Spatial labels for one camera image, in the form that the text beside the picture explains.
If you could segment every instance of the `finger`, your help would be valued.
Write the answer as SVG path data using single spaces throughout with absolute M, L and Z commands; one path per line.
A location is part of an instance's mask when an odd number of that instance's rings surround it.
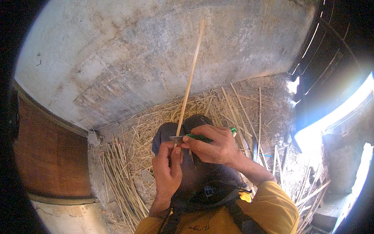
M 173 149 L 174 143 L 173 142 L 162 142 L 159 149 L 159 154 L 157 155 L 158 158 L 167 158 L 169 155 L 169 150 Z
M 216 152 L 216 146 L 202 142 L 201 140 L 196 140 L 192 137 L 184 136 L 183 141 L 190 146 L 191 151 L 197 154 L 198 157 L 200 157 L 199 154 L 210 156 L 218 154 L 218 152 Z
M 153 158 L 152 166 L 155 177 L 158 177 L 158 175 L 170 175 L 169 160 L 167 158 Z
M 180 164 L 181 158 L 181 148 L 179 146 L 175 147 L 171 152 L 171 176 L 173 178 L 182 178 L 182 169 Z
M 209 127 L 209 124 L 198 126 L 194 129 L 192 129 L 191 133 L 195 134 L 195 135 L 204 135 L 207 138 L 212 139 L 212 140 L 216 140 L 216 141 L 221 141 L 222 140 L 222 135 L 218 134 L 218 132 L 216 130 Z
M 186 143 L 182 143 L 182 144 L 181 144 L 181 147 L 182 147 L 182 148 L 185 148 L 185 149 L 189 149 L 189 148 L 190 148 L 190 146 L 187 145 Z
M 212 125 L 207 125 L 208 127 L 210 127 L 211 129 L 214 129 L 216 132 L 224 135 L 224 136 L 227 136 L 227 135 L 231 135 L 231 130 L 229 128 L 225 128 L 225 127 L 216 127 L 216 126 L 212 126 Z

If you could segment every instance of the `backpack strap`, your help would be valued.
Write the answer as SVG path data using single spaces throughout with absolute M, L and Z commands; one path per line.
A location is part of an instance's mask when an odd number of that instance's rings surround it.
M 231 217 L 236 226 L 242 231 L 243 234 L 266 234 L 262 227 L 256 223 L 251 217 L 244 214 L 242 209 L 236 203 L 236 200 L 231 200 L 226 204 Z

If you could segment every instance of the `black strap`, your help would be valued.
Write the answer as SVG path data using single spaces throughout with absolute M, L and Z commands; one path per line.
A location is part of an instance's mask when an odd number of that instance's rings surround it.
M 211 210 L 226 205 L 230 215 L 233 217 L 234 223 L 242 231 L 243 234 L 266 234 L 266 232 L 260 227 L 260 225 L 256 223 L 251 217 L 244 214 L 242 212 L 242 209 L 238 206 L 238 204 L 236 204 L 236 200 L 238 199 L 238 191 L 238 188 L 236 188 L 220 202 L 209 205 L 195 204 L 191 202 L 185 202 L 183 200 L 173 202 L 173 213 L 169 215 L 168 221 L 163 230 L 163 224 L 161 225 L 158 233 L 176 233 L 177 226 L 181 220 L 181 215 L 183 213 Z
M 256 223 L 251 217 L 244 214 L 242 209 L 236 203 L 236 200 L 231 200 L 226 204 L 231 217 L 236 226 L 242 231 L 243 234 L 266 234 L 266 232 Z

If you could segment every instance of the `pile of bamboo strips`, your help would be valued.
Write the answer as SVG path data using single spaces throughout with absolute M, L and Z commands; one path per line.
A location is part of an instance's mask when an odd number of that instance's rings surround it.
M 135 232 L 139 222 L 148 216 L 149 210 L 134 185 L 130 173 L 130 158 L 126 154 L 125 146 L 119 143 L 118 138 L 112 136 L 111 143 L 108 143 L 107 147 L 107 150 L 102 151 L 100 158 L 105 185 L 107 187 L 107 182 L 109 183 L 121 209 L 124 223 Z
M 297 201 L 295 203 L 296 207 L 298 208 L 299 210 L 299 214 L 300 214 L 300 219 L 303 219 L 302 223 L 299 225 L 296 233 L 297 234 L 302 234 L 302 233 L 306 233 L 306 230 L 310 230 L 310 226 L 307 227 L 311 222 L 312 222 L 312 219 L 313 219 L 313 215 L 314 213 L 317 211 L 319 205 L 321 204 L 321 202 L 323 201 L 323 197 L 327 191 L 327 188 L 328 188 L 328 185 L 330 184 L 331 180 L 328 180 L 326 181 L 323 185 L 321 185 L 319 188 L 315 187 L 315 190 L 312 192 L 312 189 L 314 188 L 314 185 L 316 184 L 316 182 L 320 179 L 320 175 L 322 174 L 320 170 L 323 170 L 323 167 L 321 167 L 321 165 L 318 167 L 316 173 L 315 173 L 315 177 L 314 177 L 314 180 L 310 186 L 310 189 L 308 190 L 308 192 L 306 193 L 306 197 L 303 198 L 303 195 L 304 195 L 304 186 L 309 178 L 309 175 L 310 175 L 310 168 L 308 168 L 306 174 L 305 174 L 305 177 L 304 177 L 304 182 L 303 182 L 303 185 L 301 187 L 301 191 L 300 191 L 300 194 L 297 198 Z M 311 199 L 311 198 L 314 198 L 314 201 L 311 205 L 309 206 L 305 206 L 305 204 Z

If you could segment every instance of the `left hand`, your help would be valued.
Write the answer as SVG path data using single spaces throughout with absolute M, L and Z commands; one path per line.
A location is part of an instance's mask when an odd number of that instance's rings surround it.
M 160 146 L 159 154 L 152 159 L 154 178 L 156 180 L 156 197 L 169 201 L 182 182 L 180 164 L 183 160 L 183 152 L 181 147 L 177 146 L 174 149 L 173 147 L 173 142 L 163 142 Z M 171 157 L 171 167 L 169 167 L 169 155 Z

